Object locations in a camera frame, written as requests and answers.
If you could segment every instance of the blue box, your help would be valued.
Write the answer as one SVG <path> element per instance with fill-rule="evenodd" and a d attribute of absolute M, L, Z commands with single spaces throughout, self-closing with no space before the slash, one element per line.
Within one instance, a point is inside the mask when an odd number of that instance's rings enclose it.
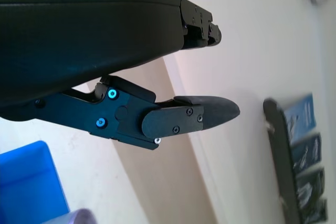
<path fill-rule="evenodd" d="M 0 155 L 0 224 L 39 224 L 68 212 L 45 142 Z"/>
<path fill-rule="evenodd" d="M 284 111 L 290 144 L 297 143 L 316 127 L 312 94 Z"/>

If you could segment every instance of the purple object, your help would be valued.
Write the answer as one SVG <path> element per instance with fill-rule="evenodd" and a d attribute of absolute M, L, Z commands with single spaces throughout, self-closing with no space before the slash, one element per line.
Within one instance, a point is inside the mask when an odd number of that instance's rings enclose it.
<path fill-rule="evenodd" d="M 79 209 L 57 217 L 43 224 L 97 224 L 93 213 L 88 209 Z"/>

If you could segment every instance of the blue plastic container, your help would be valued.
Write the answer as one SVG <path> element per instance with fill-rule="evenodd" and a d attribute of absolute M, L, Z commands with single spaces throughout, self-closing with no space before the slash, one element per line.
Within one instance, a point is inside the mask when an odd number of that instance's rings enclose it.
<path fill-rule="evenodd" d="M 39 224 L 68 212 L 45 142 L 0 155 L 0 224 Z"/>

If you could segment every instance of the bolt head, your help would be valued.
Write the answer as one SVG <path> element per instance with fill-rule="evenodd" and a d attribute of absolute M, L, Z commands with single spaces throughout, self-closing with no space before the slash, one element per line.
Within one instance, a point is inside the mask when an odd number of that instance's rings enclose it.
<path fill-rule="evenodd" d="M 202 115 L 199 115 L 199 116 L 197 117 L 197 121 L 198 121 L 199 123 L 202 123 L 202 122 L 203 122 L 203 116 L 202 116 Z"/>
<path fill-rule="evenodd" d="M 103 129 L 107 126 L 107 120 L 105 118 L 100 118 L 96 121 L 96 126 L 100 129 Z"/>
<path fill-rule="evenodd" d="M 160 143 L 161 143 L 161 138 L 156 138 L 156 139 L 154 139 L 154 143 L 155 143 L 155 144 L 160 144 Z"/>
<path fill-rule="evenodd" d="M 37 100 L 35 100 L 34 104 L 35 104 L 36 108 L 42 109 L 46 105 L 46 102 L 44 100 L 37 99 Z"/>
<path fill-rule="evenodd" d="M 119 94 L 118 94 L 117 90 L 110 89 L 109 92 L 108 92 L 108 96 L 111 100 L 115 100 L 115 99 L 118 98 Z"/>
<path fill-rule="evenodd" d="M 193 109 L 192 108 L 187 109 L 187 115 L 191 116 L 192 114 L 193 114 Z"/>
<path fill-rule="evenodd" d="M 175 126 L 175 127 L 173 128 L 173 133 L 174 133 L 174 134 L 177 134 L 178 132 L 180 132 L 180 127 Z"/>

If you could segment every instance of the black shelf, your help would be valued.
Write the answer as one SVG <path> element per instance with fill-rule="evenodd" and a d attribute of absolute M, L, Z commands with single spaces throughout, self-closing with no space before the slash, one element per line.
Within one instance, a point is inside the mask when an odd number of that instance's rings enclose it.
<path fill-rule="evenodd" d="M 285 115 L 273 99 L 264 101 L 264 113 L 286 224 L 303 224 Z"/>

